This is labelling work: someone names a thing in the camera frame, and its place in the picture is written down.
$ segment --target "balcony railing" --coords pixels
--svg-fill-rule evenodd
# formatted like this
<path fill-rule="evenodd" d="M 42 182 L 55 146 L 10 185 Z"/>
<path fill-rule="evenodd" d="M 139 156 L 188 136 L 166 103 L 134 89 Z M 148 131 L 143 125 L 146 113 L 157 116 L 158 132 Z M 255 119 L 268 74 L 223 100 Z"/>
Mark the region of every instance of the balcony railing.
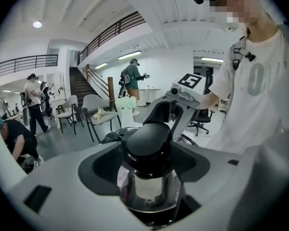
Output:
<path fill-rule="evenodd" d="M 93 51 L 95 51 L 102 44 L 106 43 L 108 40 L 112 39 L 114 36 L 134 27 L 144 23 L 144 18 L 136 11 L 129 14 L 128 16 L 122 18 L 116 23 L 112 24 L 109 28 L 103 31 L 95 39 L 89 43 L 86 48 L 80 53 L 80 62 L 87 58 Z"/>
<path fill-rule="evenodd" d="M 58 66 L 58 55 L 36 55 L 11 59 L 0 63 L 0 76 L 18 71 Z"/>

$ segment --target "ceiling light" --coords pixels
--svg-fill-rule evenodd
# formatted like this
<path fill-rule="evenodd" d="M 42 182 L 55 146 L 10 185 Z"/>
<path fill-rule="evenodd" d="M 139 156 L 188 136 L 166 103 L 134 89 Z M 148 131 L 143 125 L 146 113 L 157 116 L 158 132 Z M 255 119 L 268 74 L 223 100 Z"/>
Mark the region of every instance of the ceiling light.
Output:
<path fill-rule="evenodd" d="M 97 67 L 95 67 L 95 68 L 101 68 L 101 67 L 104 67 L 104 66 L 106 66 L 108 63 L 103 63 L 103 64 L 101 64 L 101 65 L 98 65 Z"/>
<path fill-rule="evenodd" d="M 222 63 L 223 62 L 223 60 L 221 60 L 221 59 L 206 58 L 206 57 L 202 57 L 201 60 L 203 60 L 203 61 L 211 61 L 211 62 L 218 62 L 218 63 Z"/>
<path fill-rule="evenodd" d="M 35 21 L 35 22 L 33 22 L 33 26 L 34 26 L 35 28 L 40 28 L 40 27 L 42 27 L 42 22 L 40 22 L 40 21 Z"/>
<path fill-rule="evenodd" d="M 121 60 L 121 59 L 128 58 L 128 57 L 131 57 L 131 56 L 139 55 L 139 54 L 141 54 L 141 51 L 135 51 L 135 52 L 126 54 L 124 56 L 120 56 L 120 57 L 118 57 L 118 59 Z"/>

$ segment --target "khaki pants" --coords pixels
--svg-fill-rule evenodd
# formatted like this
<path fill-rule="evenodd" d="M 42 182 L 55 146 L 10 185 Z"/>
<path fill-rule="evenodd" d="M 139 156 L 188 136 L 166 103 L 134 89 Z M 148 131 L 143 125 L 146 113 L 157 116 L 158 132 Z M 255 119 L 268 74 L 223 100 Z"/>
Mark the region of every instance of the khaki pants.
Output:
<path fill-rule="evenodd" d="M 126 88 L 127 93 L 130 97 L 135 97 L 136 100 L 139 100 L 139 90 L 138 89 L 130 89 Z"/>

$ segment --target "office chair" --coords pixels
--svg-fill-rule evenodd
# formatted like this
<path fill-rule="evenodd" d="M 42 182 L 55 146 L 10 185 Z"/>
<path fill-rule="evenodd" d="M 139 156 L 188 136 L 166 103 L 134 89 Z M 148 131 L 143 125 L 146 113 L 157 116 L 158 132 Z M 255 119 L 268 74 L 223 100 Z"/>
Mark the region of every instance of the office chair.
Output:
<path fill-rule="evenodd" d="M 210 110 L 210 111 L 211 111 L 211 114 L 209 116 L 209 109 L 200 110 L 198 116 L 195 113 L 195 115 L 191 119 L 190 124 L 188 125 L 188 127 L 189 128 L 194 128 L 194 127 L 197 128 L 196 136 L 198 136 L 199 128 L 205 130 L 206 134 L 209 134 L 209 130 L 207 130 L 203 126 L 204 126 L 204 123 L 211 122 L 212 114 L 215 113 L 215 111 L 214 110 Z"/>

